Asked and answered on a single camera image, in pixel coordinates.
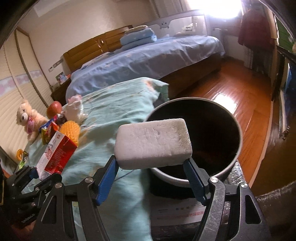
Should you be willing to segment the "round grey trash bin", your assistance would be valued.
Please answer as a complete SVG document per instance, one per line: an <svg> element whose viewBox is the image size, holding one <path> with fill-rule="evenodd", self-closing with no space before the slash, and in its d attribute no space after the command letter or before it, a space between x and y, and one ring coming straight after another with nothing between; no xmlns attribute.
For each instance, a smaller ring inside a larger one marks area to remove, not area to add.
<svg viewBox="0 0 296 241"><path fill-rule="evenodd" d="M146 118L182 118L192 144L192 158L209 176L225 181L242 149L242 130L233 114L220 104L200 97L183 97L156 107Z"/></svg>

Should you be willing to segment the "red apple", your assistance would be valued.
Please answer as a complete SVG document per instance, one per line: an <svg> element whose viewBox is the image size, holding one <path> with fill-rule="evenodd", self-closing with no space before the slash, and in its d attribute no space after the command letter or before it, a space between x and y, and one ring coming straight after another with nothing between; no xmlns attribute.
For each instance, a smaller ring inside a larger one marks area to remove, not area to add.
<svg viewBox="0 0 296 241"><path fill-rule="evenodd" d="M62 111L62 105L58 101L54 101L51 105L47 108L47 117L48 119L53 118L55 115L60 114Z"/></svg>

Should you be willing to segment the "wooden headboard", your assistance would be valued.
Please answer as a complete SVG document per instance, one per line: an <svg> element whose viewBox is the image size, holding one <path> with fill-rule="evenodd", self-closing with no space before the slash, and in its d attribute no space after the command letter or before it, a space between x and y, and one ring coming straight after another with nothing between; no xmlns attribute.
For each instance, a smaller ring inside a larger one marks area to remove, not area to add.
<svg viewBox="0 0 296 241"><path fill-rule="evenodd" d="M95 57L120 49L122 47L120 38L131 28L132 25L128 25L105 32L65 52L63 58L71 73Z"/></svg>

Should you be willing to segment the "dark red hanging coat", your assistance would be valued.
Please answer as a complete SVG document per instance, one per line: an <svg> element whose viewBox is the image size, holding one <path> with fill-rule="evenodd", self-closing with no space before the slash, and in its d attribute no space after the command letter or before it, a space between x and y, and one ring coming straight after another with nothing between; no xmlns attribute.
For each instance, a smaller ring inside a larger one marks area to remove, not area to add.
<svg viewBox="0 0 296 241"><path fill-rule="evenodd" d="M238 43L249 49L273 50L269 22L259 10L250 9L243 15Z"/></svg>

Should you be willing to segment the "folded blue quilt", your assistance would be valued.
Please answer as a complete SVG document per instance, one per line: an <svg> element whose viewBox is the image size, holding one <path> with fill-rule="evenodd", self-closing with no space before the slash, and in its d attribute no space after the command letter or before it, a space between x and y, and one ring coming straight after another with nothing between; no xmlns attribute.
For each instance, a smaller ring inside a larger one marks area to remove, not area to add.
<svg viewBox="0 0 296 241"><path fill-rule="evenodd" d="M156 37L154 31L147 25L140 25L125 31L124 35L120 38L120 43L124 46L150 37Z"/></svg>

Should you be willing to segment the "dark wooden nightstand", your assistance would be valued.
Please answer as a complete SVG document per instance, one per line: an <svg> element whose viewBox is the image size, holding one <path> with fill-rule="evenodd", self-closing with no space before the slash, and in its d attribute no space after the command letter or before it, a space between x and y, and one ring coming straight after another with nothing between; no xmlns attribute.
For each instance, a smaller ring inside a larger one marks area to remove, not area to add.
<svg viewBox="0 0 296 241"><path fill-rule="evenodd" d="M53 101L60 102L62 106L66 104L66 91L70 83L71 83L71 79L68 79L62 85L60 85L56 90L52 92L51 97Z"/></svg>

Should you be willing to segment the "orange spiky ball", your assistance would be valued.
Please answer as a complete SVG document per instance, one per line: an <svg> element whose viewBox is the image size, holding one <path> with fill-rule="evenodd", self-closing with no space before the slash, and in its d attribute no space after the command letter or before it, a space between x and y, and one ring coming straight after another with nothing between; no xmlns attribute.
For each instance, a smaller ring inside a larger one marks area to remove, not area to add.
<svg viewBox="0 0 296 241"><path fill-rule="evenodd" d="M76 146L79 146L80 126L73 120L66 121L59 128L59 132L67 136Z"/></svg>

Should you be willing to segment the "red snack wrapper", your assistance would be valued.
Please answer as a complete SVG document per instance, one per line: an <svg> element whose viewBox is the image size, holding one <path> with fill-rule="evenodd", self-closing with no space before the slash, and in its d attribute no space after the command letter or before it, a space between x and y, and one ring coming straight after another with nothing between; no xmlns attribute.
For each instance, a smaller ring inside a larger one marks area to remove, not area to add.
<svg viewBox="0 0 296 241"><path fill-rule="evenodd" d="M50 119L46 124L42 125L39 128L39 132L41 133L42 143L46 145L49 143L55 132L59 129L59 125L57 124L58 116L55 115L52 119Z"/></svg>

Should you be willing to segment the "framed photo on nightstand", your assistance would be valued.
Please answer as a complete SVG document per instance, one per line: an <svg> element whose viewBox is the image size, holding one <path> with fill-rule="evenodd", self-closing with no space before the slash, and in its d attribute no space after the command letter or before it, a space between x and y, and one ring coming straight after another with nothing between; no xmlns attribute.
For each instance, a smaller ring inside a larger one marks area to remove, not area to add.
<svg viewBox="0 0 296 241"><path fill-rule="evenodd" d="M61 72L56 76L56 80L61 85L67 81L67 76L64 74L64 72Z"/></svg>

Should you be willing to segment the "white foam block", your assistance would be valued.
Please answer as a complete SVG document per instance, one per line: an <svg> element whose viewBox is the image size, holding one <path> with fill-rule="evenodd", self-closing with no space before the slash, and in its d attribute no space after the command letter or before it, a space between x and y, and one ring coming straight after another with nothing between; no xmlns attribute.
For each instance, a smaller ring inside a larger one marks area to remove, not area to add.
<svg viewBox="0 0 296 241"><path fill-rule="evenodd" d="M125 170L180 165L192 153L182 118L121 125L114 147L116 161Z"/></svg>

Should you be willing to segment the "white tissue paper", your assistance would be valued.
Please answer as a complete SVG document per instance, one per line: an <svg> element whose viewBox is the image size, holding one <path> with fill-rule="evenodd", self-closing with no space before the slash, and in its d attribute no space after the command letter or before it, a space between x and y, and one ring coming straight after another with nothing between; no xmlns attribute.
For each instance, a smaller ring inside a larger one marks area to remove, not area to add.
<svg viewBox="0 0 296 241"><path fill-rule="evenodd" d="M81 95L76 94L68 99L68 103L63 110L63 115L67 121L74 121L79 125L86 120L88 115L84 113Z"/></svg>

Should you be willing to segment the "white bed guard rail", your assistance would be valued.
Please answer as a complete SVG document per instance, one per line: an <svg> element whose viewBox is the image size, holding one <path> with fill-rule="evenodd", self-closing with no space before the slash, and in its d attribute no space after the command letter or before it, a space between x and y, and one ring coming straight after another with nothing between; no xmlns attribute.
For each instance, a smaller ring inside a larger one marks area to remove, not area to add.
<svg viewBox="0 0 296 241"><path fill-rule="evenodd" d="M208 24L204 15L168 16L147 22L145 25L151 28L159 39L164 37L208 35Z"/></svg>

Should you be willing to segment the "red white carton box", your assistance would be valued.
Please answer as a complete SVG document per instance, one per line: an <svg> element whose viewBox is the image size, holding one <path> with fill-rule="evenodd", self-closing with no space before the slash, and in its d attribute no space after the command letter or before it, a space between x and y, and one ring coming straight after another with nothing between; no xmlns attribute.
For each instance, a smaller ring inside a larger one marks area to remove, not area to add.
<svg viewBox="0 0 296 241"><path fill-rule="evenodd" d="M56 131L49 141L36 169L41 181L52 174L62 174L77 145L63 133Z"/></svg>

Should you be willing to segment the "teal floral blanket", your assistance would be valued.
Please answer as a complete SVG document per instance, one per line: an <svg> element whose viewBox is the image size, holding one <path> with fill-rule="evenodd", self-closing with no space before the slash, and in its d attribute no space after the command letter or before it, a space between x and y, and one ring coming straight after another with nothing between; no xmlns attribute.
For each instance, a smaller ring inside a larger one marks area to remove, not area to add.
<svg viewBox="0 0 296 241"><path fill-rule="evenodd" d="M168 84L141 77L117 83L82 98L88 117L81 126L79 146L67 162L62 181L77 184L94 175L114 153L117 130L141 123L168 100ZM119 170L108 198L98 208L111 240L151 240L148 170Z"/></svg>

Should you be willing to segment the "cream teddy bear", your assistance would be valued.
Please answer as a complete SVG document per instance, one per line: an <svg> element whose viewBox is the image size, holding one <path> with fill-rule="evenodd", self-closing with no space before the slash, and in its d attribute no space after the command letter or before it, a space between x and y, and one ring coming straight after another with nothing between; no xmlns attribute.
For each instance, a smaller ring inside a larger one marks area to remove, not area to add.
<svg viewBox="0 0 296 241"><path fill-rule="evenodd" d="M16 124L23 126L27 139L32 144L39 135L39 129L48 119L33 109L26 99L23 99L16 113Z"/></svg>

